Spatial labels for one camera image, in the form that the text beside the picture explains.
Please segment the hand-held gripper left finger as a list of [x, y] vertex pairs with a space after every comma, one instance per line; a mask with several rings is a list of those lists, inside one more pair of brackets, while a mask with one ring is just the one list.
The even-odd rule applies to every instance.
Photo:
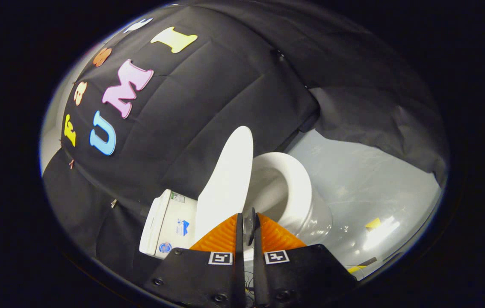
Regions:
[[227, 230], [225, 250], [174, 248], [147, 279], [145, 289], [178, 308], [244, 308], [243, 224], [237, 213], [209, 232]]

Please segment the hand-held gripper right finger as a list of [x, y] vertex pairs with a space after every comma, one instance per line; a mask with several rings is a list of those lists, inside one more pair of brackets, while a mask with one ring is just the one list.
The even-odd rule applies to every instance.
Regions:
[[254, 214], [253, 234], [256, 308], [332, 308], [358, 286], [324, 245], [296, 248], [295, 236], [263, 214]]

